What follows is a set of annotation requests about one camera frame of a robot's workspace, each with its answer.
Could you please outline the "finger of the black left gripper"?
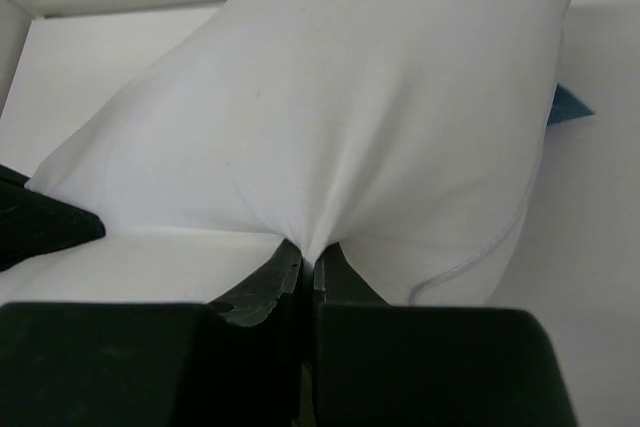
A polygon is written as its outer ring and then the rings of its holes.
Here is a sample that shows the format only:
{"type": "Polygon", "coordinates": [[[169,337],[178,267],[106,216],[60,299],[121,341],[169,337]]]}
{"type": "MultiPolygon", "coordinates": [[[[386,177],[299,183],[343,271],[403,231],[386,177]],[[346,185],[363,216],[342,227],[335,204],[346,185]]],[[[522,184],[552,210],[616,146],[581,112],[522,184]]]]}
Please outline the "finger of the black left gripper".
{"type": "Polygon", "coordinates": [[[1,167],[1,270],[103,238],[98,216],[26,188],[29,178],[1,167]]]}

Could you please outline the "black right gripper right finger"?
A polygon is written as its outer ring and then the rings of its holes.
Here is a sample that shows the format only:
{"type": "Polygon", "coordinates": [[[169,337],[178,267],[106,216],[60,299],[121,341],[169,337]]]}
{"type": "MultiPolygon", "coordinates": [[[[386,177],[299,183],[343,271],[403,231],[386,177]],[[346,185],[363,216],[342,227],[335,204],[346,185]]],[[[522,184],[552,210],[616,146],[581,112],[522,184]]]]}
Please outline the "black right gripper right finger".
{"type": "Polygon", "coordinates": [[[339,245],[314,269],[313,402],[320,426],[556,426],[560,369],[528,312],[398,307],[339,245]]]}

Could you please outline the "white pillow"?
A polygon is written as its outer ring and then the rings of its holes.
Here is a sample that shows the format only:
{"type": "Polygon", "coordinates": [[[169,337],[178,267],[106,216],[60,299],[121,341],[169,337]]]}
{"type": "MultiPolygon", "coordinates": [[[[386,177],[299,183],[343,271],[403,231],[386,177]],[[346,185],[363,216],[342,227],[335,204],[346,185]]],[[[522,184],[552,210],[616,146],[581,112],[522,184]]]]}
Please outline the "white pillow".
{"type": "Polygon", "coordinates": [[[518,241],[570,0],[228,0],[37,169],[100,217],[16,297],[205,302],[282,241],[480,305],[518,241]]]}

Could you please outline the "blue pillowcase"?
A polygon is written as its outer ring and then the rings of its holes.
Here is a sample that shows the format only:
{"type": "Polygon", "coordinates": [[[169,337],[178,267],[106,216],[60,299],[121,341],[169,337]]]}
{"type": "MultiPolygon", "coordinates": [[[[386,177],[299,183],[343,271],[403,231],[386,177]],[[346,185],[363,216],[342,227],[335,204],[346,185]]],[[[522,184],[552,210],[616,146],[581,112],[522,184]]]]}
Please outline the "blue pillowcase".
{"type": "Polygon", "coordinates": [[[557,125],[594,115],[594,111],[585,105],[573,92],[558,84],[556,86],[547,125],[557,125]]]}

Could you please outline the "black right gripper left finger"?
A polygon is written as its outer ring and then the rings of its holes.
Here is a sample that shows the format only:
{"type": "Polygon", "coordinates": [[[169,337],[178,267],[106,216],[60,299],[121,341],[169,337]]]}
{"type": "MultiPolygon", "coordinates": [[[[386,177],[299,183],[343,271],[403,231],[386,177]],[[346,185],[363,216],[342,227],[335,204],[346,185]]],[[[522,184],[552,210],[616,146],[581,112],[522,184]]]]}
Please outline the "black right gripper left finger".
{"type": "Polygon", "coordinates": [[[288,426],[299,413],[303,260],[289,242],[196,303],[11,303],[5,426],[288,426]]]}

